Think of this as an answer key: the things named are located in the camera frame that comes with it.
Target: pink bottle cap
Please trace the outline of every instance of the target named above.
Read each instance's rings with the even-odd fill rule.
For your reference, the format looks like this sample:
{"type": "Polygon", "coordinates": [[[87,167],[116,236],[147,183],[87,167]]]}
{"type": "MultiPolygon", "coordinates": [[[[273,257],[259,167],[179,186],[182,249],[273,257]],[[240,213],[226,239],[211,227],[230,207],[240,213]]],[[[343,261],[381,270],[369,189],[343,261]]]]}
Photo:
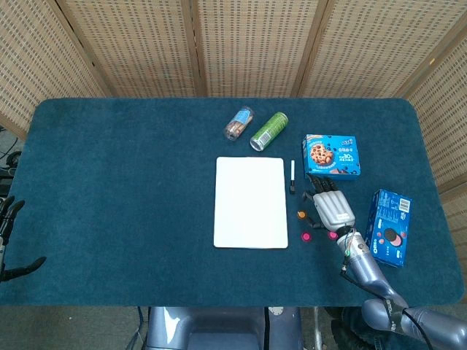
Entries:
{"type": "Polygon", "coordinates": [[[310,235],[308,232],[303,232],[301,234],[301,240],[303,242],[307,242],[307,243],[311,242],[312,241],[312,235],[310,235]]]}
{"type": "Polygon", "coordinates": [[[331,239],[332,241],[335,241],[336,239],[339,238],[339,236],[337,235],[337,233],[333,231],[328,231],[328,238],[331,239]]]}

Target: black cable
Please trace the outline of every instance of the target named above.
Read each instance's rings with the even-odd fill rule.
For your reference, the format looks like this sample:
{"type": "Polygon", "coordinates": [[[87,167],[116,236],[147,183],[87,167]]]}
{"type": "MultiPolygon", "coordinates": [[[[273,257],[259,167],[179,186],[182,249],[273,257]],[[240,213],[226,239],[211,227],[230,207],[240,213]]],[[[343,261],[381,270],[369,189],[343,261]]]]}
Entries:
{"type": "Polygon", "coordinates": [[[271,330],[271,324],[269,322],[269,308],[264,308],[264,344],[263,350],[269,350],[269,332],[271,330]]]}
{"type": "Polygon", "coordinates": [[[12,146],[6,152],[2,152],[3,155],[0,157],[0,159],[3,159],[6,156],[8,156],[9,151],[13,149],[13,147],[16,145],[17,142],[18,142],[18,138],[16,138],[15,142],[13,142],[12,146]]]}
{"type": "Polygon", "coordinates": [[[125,350],[134,350],[134,346],[136,345],[136,341],[138,340],[138,337],[140,336],[141,328],[143,327],[143,313],[141,311],[141,307],[138,306],[138,315],[139,315],[139,326],[136,332],[133,334],[133,337],[131,337],[130,342],[128,345],[125,347],[125,350]]]}
{"type": "Polygon", "coordinates": [[[422,326],[420,325],[420,323],[418,323],[418,321],[411,315],[409,314],[406,309],[402,310],[402,314],[406,315],[407,317],[409,317],[409,319],[415,324],[415,326],[417,326],[418,330],[420,331],[420,333],[422,333],[422,337],[423,339],[425,339],[425,342],[426,342],[426,345],[428,345],[428,348],[430,350],[433,350],[433,347],[431,345],[431,342],[430,342],[430,339],[428,339],[428,336],[426,335],[425,331],[423,330],[422,326]]]}
{"type": "Polygon", "coordinates": [[[147,308],[147,331],[146,331],[146,336],[144,337],[143,345],[141,345],[141,350],[146,349],[146,343],[147,343],[147,334],[149,333],[149,320],[151,319],[151,307],[147,308]]]}
{"type": "MultiPolygon", "coordinates": [[[[364,290],[365,292],[367,293],[370,293],[372,295],[374,295],[375,297],[379,298],[379,299],[382,299],[382,300],[385,300],[384,297],[382,297],[381,295],[369,290],[367,287],[363,286],[362,284],[358,283],[356,280],[354,279],[351,279],[348,275],[347,275],[347,258],[345,257],[344,258],[344,264],[342,266],[342,269],[341,269],[341,273],[340,275],[346,279],[347,281],[349,281],[350,283],[354,284],[355,286],[357,286],[358,288],[364,290]]],[[[412,317],[412,315],[409,315],[409,313],[406,311],[406,309],[403,309],[402,310],[402,314],[406,315],[407,317],[409,317],[409,319],[413,322],[413,324],[415,324],[415,326],[418,328],[418,330],[420,331],[420,333],[422,333],[422,337],[423,339],[425,340],[426,342],[426,345],[427,347],[430,349],[430,350],[433,350],[433,346],[431,345],[431,342],[430,342],[430,339],[428,338],[428,336],[426,335],[425,331],[423,330],[422,326],[418,323],[418,321],[412,317]]]]}

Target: gray floor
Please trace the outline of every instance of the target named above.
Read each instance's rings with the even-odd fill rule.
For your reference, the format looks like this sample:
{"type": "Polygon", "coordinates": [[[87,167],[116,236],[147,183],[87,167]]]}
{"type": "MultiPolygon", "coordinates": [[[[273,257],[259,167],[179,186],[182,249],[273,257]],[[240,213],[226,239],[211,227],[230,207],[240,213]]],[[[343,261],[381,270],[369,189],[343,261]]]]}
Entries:
{"type": "MultiPolygon", "coordinates": [[[[15,139],[9,132],[0,132],[0,152],[6,152],[15,139]]],[[[22,148],[23,142],[18,140],[10,152],[22,148]]],[[[6,157],[0,160],[0,166],[5,166],[5,160],[6,157]]],[[[467,320],[467,304],[432,308],[467,320]]],[[[145,321],[146,315],[147,309],[144,310],[145,321]]],[[[312,309],[303,308],[301,315],[305,346],[311,350],[314,345],[312,309]]],[[[0,349],[124,349],[138,323],[135,307],[0,306],[0,349]]],[[[337,350],[331,334],[331,318],[322,309],[320,328],[323,348],[337,350]]],[[[142,337],[146,329],[147,323],[144,323],[142,337]]],[[[140,349],[141,345],[139,340],[135,349],[140,349]]]]}

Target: whiteboard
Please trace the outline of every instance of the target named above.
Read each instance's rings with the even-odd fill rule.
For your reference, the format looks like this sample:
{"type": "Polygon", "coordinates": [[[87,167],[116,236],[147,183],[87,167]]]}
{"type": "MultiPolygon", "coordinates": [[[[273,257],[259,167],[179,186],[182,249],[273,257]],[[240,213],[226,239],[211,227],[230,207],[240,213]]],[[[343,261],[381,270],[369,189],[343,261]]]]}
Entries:
{"type": "Polygon", "coordinates": [[[217,159],[214,245],[217,248],[287,248],[282,158],[217,159]]]}

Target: cable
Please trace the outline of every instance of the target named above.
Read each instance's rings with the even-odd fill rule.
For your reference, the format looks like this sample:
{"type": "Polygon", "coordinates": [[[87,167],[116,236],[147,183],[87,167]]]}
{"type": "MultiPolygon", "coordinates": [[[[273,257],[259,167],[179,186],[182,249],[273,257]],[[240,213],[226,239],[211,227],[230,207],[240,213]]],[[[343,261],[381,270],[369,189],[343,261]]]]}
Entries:
{"type": "Polygon", "coordinates": [[[353,241],[353,236],[355,235],[355,232],[357,230],[356,229],[351,229],[351,233],[352,233],[352,237],[350,237],[350,242],[349,242],[349,245],[347,245],[347,237],[349,237],[349,233],[347,235],[345,235],[345,240],[344,240],[344,248],[345,248],[345,256],[346,257],[349,257],[350,256],[350,250],[349,250],[349,247],[352,245],[352,241],[353,241]]]}
{"type": "Polygon", "coordinates": [[[269,323],[269,308],[266,306],[264,308],[264,344],[263,350],[269,350],[269,331],[271,329],[271,324],[269,323]]]}
{"type": "Polygon", "coordinates": [[[151,319],[151,307],[147,308],[147,331],[146,331],[146,336],[144,337],[143,344],[141,345],[141,350],[146,349],[146,343],[147,343],[147,334],[149,333],[149,320],[151,319]]]}
{"type": "Polygon", "coordinates": [[[16,138],[15,142],[13,142],[12,146],[5,153],[2,152],[3,155],[0,157],[0,159],[3,159],[6,156],[8,156],[9,151],[13,149],[13,147],[16,145],[17,142],[18,142],[18,138],[16,138]]]}
{"type": "Polygon", "coordinates": [[[138,309],[138,315],[139,315],[139,326],[138,328],[136,329],[135,333],[133,334],[133,337],[131,337],[130,339],[130,342],[128,343],[128,345],[125,347],[125,350],[134,350],[134,346],[136,345],[136,341],[138,340],[138,338],[141,339],[141,335],[140,335],[140,332],[141,332],[141,328],[143,326],[143,313],[141,311],[141,307],[138,306],[137,307],[138,309]]]}
{"type": "Polygon", "coordinates": [[[406,309],[402,310],[402,314],[406,315],[407,317],[409,317],[409,319],[415,324],[415,326],[417,326],[418,330],[420,331],[420,333],[422,333],[422,337],[423,339],[425,339],[425,342],[426,342],[426,345],[428,345],[428,348],[430,350],[433,350],[433,347],[431,345],[431,342],[430,342],[430,339],[428,339],[428,336],[426,335],[425,331],[423,330],[422,326],[420,325],[420,323],[418,323],[418,321],[411,315],[409,314],[406,309]]]}
{"type": "MultiPolygon", "coordinates": [[[[381,295],[371,291],[370,289],[368,289],[367,287],[363,286],[362,284],[358,283],[356,280],[354,279],[351,279],[347,274],[347,257],[344,258],[344,264],[342,265],[342,269],[341,269],[341,273],[340,275],[346,279],[347,281],[349,281],[350,283],[354,284],[355,286],[359,287],[360,289],[364,290],[365,292],[367,293],[370,293],[372,295],[374,295],[375,297],[379,298],[379,299],[382,299],[382,300],[385,300],[384,297],[382,297],[381,295]]],[[[425,340],[426,342],[426,345],[427,347],[429,348],[429,350],[433,350],[433,346],[431,345],[431,342],[430,342],[430,339],[428,338],[428,336],[426,335],[425,331],[423,330],[422,326],[418,323],[418,321],[412,317],[412,315],[410,315],[406,309],[403,309],[402,310],[402,314],[406,315],[407,317],[409,317],[410,321],[412,321],[413,324],[415,324],[415,326],[418,328],[418,330],[420,331],[420,333],[422,333],[422,337],[423,339],[425,340]]]]}

